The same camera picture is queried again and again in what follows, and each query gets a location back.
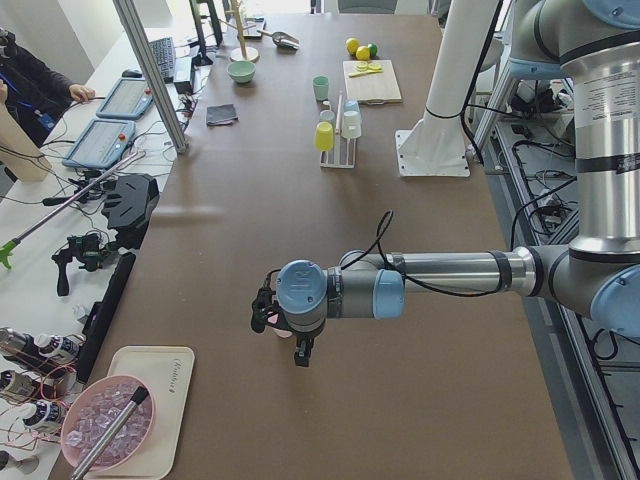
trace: label sticker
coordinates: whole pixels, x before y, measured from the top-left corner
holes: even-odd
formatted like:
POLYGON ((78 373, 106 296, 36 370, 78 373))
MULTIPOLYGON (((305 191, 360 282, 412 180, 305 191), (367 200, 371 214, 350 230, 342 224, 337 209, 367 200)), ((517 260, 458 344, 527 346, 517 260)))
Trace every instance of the label sticker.
POLYGON ((640 117, 637 70, 576 83, 576 128, 640 117))

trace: lemon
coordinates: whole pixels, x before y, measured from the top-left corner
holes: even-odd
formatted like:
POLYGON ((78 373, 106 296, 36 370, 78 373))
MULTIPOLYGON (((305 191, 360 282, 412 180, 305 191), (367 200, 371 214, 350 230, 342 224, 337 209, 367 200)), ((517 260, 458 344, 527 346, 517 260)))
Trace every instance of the lemon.
POLYGON ((356 54, 356 50, 358 50, 358 47, 360 46, 360 42, 358 41, 357 38, 347 38, 347 52, 349 52, 349 55, 355 55, 356 54))
POLYGON ((369 58, 371 57, 371 52, 369 52, 369 47, 358 47, 358 50, 356 50, 356 58, 358 60, 369 60, 369 58))

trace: blue joint cap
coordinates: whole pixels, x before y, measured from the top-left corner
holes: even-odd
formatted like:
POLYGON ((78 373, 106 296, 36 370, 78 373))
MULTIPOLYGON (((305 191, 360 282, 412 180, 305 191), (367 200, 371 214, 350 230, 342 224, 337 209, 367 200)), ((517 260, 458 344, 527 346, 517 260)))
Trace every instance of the blue joint cap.
POLYGON ((509 72, 520 80, 555 80, 569 75, 557 63, 532 62, 511 57, 509 72))
POLYGON ((373 286, 373 316, 395 318, 404 309, 404 281, 399 272, 379 270, 373 286))
POLYGON ((309 260, 287 263, 276 280, 276 297, 285 312, 302 315, 315 309, 327 294, 327 277, 309 260))
POLYGON ((615 275, 591 302, 591 319, 627 337, 640 337, 640 265, 615 275))
POLYGON ((640 28, 640 2, 638 0, 582 0, 598 19, 616 28, 640 28))

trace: white tray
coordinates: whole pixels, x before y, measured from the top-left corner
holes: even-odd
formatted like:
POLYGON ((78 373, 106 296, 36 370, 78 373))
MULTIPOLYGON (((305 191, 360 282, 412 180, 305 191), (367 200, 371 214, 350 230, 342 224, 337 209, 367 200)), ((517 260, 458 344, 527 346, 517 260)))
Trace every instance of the white tray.
POLYGON ((116 352, 108 375, 129 374, 153 395, 156 417, 140 449, 122 465, 86 478, 120 480, 165 477, 173 466, 195 355, 188 347, 130 346, 116 352))

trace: green handle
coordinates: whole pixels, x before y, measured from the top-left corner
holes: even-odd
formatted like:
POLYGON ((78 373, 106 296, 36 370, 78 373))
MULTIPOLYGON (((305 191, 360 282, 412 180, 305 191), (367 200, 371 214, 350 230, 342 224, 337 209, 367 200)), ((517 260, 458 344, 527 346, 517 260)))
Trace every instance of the green handle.
POLYGON ((11 250, 16 248, 19 243, 15 240, 10 240, 0 248, 0 262, 9 269, 11 269, 11 265, 9 265, 9 256, 12 255, 11 250))

